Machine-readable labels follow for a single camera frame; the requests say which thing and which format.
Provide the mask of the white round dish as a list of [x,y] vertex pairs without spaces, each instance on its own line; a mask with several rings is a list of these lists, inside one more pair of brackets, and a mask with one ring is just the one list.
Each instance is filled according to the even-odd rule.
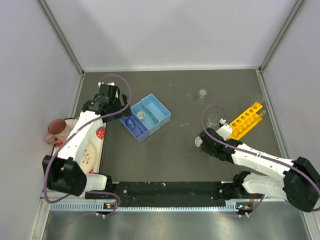
[[199,136],[197,136],[194,140],[194,143],[199,148],[202,145],[203,140]]

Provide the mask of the yellow test tube rack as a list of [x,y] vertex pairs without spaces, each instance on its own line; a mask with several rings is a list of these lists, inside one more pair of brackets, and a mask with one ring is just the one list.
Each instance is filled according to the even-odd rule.
[[262,104],[254,103],[237,118],[235,118],[230,126],[233,129],[232,135],[228,139],[240,140],[248,132],[250,132],[263,118],[259,116],[263,108]]

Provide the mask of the small clear glass beaker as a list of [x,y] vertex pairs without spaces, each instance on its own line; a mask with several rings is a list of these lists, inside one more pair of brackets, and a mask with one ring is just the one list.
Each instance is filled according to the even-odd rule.
[[220,124],[220,118],[215,115],[215,114],[211,114],[209,115],[208,119],[207,119],[207,123],[206,123],[206,127],[207,128],[216,128],[218,127]]

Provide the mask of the small white plastic cup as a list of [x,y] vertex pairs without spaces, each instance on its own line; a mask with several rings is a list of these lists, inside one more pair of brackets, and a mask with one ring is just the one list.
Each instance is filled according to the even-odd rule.
[[136,116],[137,116],[140,120],[144,120],[145,117],[146,117],[146,114],[141,111],[141,112],[138,112],[138,113],[136,114]]

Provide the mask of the blue safety glasses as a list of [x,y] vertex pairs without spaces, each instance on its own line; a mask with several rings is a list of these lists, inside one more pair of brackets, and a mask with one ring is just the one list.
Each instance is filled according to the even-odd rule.
[[136,124],[131,118],[128,118],[125,121],[126,126],[130,130],[130,132],[136,137],[139,138],[141,135],[145,133],[145,130]]

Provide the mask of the three-compartment blue organizer box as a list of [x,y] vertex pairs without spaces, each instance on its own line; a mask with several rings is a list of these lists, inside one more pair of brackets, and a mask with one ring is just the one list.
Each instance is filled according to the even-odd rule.
[[[132,119],[137,125],[145,130],[145,133],[139,138],[136,138],[130,132],[138,143],[142,143],[171,120],[171,112],[152,93],[132,106],[131,112],[131,116],[121,118],[120,122],[129,132],[130,130],[126,125],[127,119]],[[143,120],[140,120],[137,117],[138,112],[145,113],[145,118]]]

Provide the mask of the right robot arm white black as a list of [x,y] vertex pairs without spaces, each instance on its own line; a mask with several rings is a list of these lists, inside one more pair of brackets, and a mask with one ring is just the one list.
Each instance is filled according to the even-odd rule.
[[194,143],[212,157],[253,170],[234,177],[237,197],[261,194],[281,198],[303,212],[320,210],[320,174],[308,159],[272,156],[239,140],[224,139],[212,128],[203,130]]

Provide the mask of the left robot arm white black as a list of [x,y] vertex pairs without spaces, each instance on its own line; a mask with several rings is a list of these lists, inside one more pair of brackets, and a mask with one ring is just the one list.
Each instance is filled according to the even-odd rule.
[[130,116],[128,98],[112,83],[101,83],[94,99],[87,101],[65,142],[52,155],[42,160],[44,191],[52,190],[67,195],[80,196],[96,191],[109,198],[114,191],[108,177],[89,173],[81,168],[82,158],[92,137],[102,124]]

